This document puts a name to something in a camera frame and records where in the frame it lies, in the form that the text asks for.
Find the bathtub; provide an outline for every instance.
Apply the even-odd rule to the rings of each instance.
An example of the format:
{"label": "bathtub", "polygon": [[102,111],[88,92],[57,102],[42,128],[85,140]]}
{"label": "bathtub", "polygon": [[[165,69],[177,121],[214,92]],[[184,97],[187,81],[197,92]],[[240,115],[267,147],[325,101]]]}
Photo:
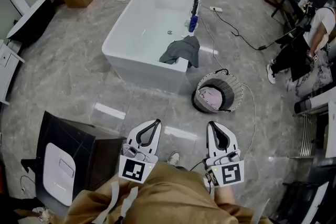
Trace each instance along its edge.
{"label": "bathtub", "polygon": [[102,52],[124,81],[178,93],[188,61],[159,62],[168,45],[183,39],[194,0],[131,0],[102,46]]}

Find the marble floor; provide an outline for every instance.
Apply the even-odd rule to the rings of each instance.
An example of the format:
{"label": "marble floor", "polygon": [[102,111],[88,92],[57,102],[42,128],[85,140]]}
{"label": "marble floor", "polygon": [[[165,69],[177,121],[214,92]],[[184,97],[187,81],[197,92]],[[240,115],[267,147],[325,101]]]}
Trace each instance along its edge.
{"label": "marble floor", "polygon": [[[201,0],[204,6],[218,6],[221,16],[236,26],[253,46],[266,45],[279,36],[282,27],[270,17],[273,8],[263,0]],[[123,82],[101,52],[107,34],[126,4],[114,0],[94,0],[87,8],[58,8],[42,37],[22,57],[9,96],[10,106],[1,111],[1,152],[7,168],[10,194],[34,195],[34,186],[23,179],[27,189],[20,189],[22,158],[36,153],[39,128],[44,111],[74,121],[107,127],[115,134],[127,136],[138,124],[159,118],[162,132],[157,155],[165,160],[179,150],[180,165],[191,168],[206,155],[206,124],[217,121],[233,131],[245,158],[245,182],[234,187],[240,204],[256,208],[270,198],[269,214],[281,198],[284,180],[295,176],[297,163],[287,156],[295,150],[300,137],[300,122],[292,117],[293,103],[287,98],[285,85],[271,85],[265,65],[279,48],[264,51],[251,49],[231,28],[208,9],[200,14],[216,40],[218,60],[255,98],[257,128],[253,145],[246,154],[254,129],[254,106],[251,94],[244,89],[244,99],[236,111],[206,115],[196,111],[190,96],[197,83],[220,66],[211,53],[200,51],[199,68],[187,71],[179,95],[143,89]],[[201,46],[212,48],[202,22],[195,32]],[[125,113],[119,119],[95,109],[101,103]],[[203,168],[196,168],[204,173]]]}

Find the person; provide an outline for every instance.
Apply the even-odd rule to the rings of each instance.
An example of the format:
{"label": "person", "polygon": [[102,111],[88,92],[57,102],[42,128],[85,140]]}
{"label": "person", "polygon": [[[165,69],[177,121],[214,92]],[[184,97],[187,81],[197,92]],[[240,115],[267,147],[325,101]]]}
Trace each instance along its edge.
{"label": "person", "polygon": [[36,197],[33,199],[17,199],[6,194],[0,194],[0,213],[6,219],[6,223],[18,223],[18,220],[26,217],[44,219],[42,213],[33,212],[34,208],[44,207]]}
{"label": "person", "polygon": [[[167,163],[158,162],[144,184],[113,176],[96,191],[82,190],[72,202],[65,224],[84,223],[250,223],[254,212],[235,202],[230,187],[215,188],[215,198],[210,196],[203,176],[178,167],[180,154],[173,152]],[[115,207],[108,205],[116,198],[112,195],[114,184],[119,183],[119,196]],[[138,195],[130,203],[130,190],[138,186]],[[124,204],[130,206],[122,218]],[[98,216],[104,210],[106,215]],[[271,224],[262,217],[259,224]]]}
{"label": "person", "polygon": [[275,75],[285,69],[291,68],[300,78],[310,71],[307,64],[307,57],[313,61],[316,53],[328,42],[329,35],[336,24],[336,9],[323,7],[316,11],[311,21],[310,31],[288,44],[271,63],[266,66],[267,78],[270,83],[275,84]]}

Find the gray cloth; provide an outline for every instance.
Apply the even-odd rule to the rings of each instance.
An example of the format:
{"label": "gray cloth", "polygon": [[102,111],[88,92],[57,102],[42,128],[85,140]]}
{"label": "gray cloth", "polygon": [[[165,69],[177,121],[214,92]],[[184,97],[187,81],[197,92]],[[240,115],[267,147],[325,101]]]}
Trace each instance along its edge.
{"label": "gray cloth", "polygon": [[170,43],[159,61],[172,65],[181,57],[189,61],[188,67],[198,67],[198,51],[198,39],[196,37],[186,36],[183,40]]}

